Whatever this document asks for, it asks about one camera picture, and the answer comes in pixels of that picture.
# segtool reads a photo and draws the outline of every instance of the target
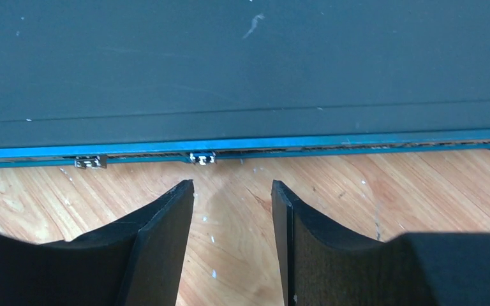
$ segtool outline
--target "light brown wood surface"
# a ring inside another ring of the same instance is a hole
[[[283,304],[273,179],[380,240],[403,231],[490,231],[490,152],[459,151],[0,169],[0,233],[37,243],[70,240],[186,178],[195,180],[197,196],[178,305]]]

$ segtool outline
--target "wooden surface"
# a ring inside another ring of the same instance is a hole
[[[271,182],[369,237],[490,231],[490,152],[0,169],[0,233],[49,242],[113,221],[182,179],[195,213],[178,305],[282,305]]]

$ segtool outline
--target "blue metal frame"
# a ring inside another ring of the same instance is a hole
[[[123,143],[109,145],[74,145],[61,147],[28,147],[14,149],[0,149],[0,160],[18,159],[18,161],[0,161],[0,168],[27,167],[27,166],[63,166],[74,164],[73,159],[36,160],[42,157],[64,156],[97,156],[109,154],[164,154],[211,152],[218,150],[251,150],[270,148],[319,148],[348,146],[348,149],[335,150],[288,150],[282,152],[255,152],[254,154],[229,154],[218,156],[218,159],[239,159],[259,157],[295,157],[295,156],[326,156],[347,154],[371,154],[392,152],[416,152],[427,150],[461,150],[461,149],[490,149],[490,143],[454,144],[432,147],[382,147],[397,143],[447,143],[490,140],[490,129],[478,131],[439,131],[422,133],[389,133],[370,135],[344,135],[344,136],[303,136],[278,138],[245,138],[228,140],[197,140],[183,142],[158,143]],[[377,145],[371,148],[351,148],[359,145]],[[151,161],[184,161],[188,157],[123,157],[109,159],[108,163],[136,163]]]

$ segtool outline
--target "hinge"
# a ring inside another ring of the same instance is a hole
[[[106,168],[107,166],[108,156],[100,155],[100,156],[78,156],[74,160],[74,167],[80,169],[98,169],[98,168]]]
[[[202,166],[216,162],[215,152],[192,152],[189,158],[191,159],[191,163],[201,164]]]

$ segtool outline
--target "dark panel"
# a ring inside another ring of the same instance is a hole
[[[407,233],[384,244],[329,219],[282,182],[274,182],[272,203],[279,258],[293,254],[279,262],[281,272],[293,270],[281,273],[286,305],[490,305],[490,234]],[[278,226],[284,218],[292,237]]]
[[[485,128],[490,1],[0,1],[0,147]]]
[[[193,193],[192,181],[183,181],[71,242],[33,245],[0,235],[0,305],[175,304]]]

